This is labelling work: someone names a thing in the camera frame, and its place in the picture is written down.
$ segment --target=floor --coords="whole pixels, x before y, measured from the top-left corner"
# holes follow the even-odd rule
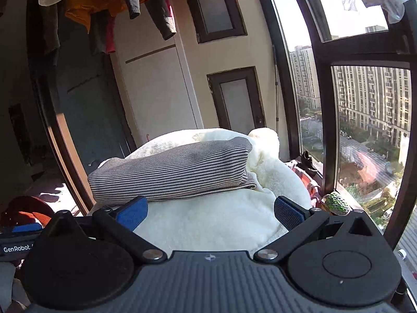
[[[25,195],[36,196],[45,201],[54,212],[68,209],[72,215],[82,215],[58,170],[46,171],[35,180]]]

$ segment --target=folded striped shirt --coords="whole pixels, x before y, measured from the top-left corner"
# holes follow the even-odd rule
[[[246,170],[252,145],[246,138],[196,142],[140,159],[108,159],[88,176],[94,199],[124,204],[138,195],[148,201],[192,198],[255,188]]]

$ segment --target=sky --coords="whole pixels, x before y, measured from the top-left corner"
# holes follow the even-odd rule
[[[289,51],[295,46],[311,45],[309,32],[296,0],[274,0]],[[341,0],[321,0],[330,33],[346,37],[365,33],[365,27],[383,26],[387,23],[380,6],[366,8],[356,0],[358,11],[345,11]]]

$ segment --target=black window frame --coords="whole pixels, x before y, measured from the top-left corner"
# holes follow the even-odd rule
[[[301,153],[297,98],[282,26],[273,0],[260,0],[272,44],[276,48],[281,88],[286,105],[286,120],[290,143],[290,157]],[[306,22],[317,70],[322,105],[324,161],[322,194],[336,189],[339,166],[339,117],[333,66],[380,66],[409,69],[411,103],[417,106],[417,1],[404,3],[405,15],[401,22],[388,24],[388,30],[366,33],[332,40],[321,0],[297,0]],[[410,142],[404,175],[391,219],[384,232],[388,244],[394,249],[400,240],[417,198],[417,110],[412,108]]]
[[[228,37],[247,35],[245,23],[243,21],[242,13],[239,9],[237,0],[224,0],[224,2],[226,4],[227,11],[229,12],[233,28],[208,33],[199,0],[187,0],[188,7],[193,18],[198,43],[208,43],[215,40],[226,39]]]
[[[251,103],[252,117],[255,128],[265,127],[265,114],[259,92],[258,79],[256,78],[255,67],[244,67],[224,72],[207,75],[208,85],[213,96],[214,106],[216,108],[218,125],[220,128],[232,130],[227,113],[226,103],[224,102],[222,83],[246,80],[249,101]]]

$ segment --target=metal screw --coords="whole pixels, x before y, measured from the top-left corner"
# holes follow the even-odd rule
[[[260,250],[258,252],[258,257],[260,257],[261,259],[264,259],[264,260],[273,260],[277,256],[278,256],[278,252],[276,252],[274,250],[264,249],[264,250]]]
[[[163,257],[163,252],[161,250],[146,250],[142,255],[148,260],[159,260]]]

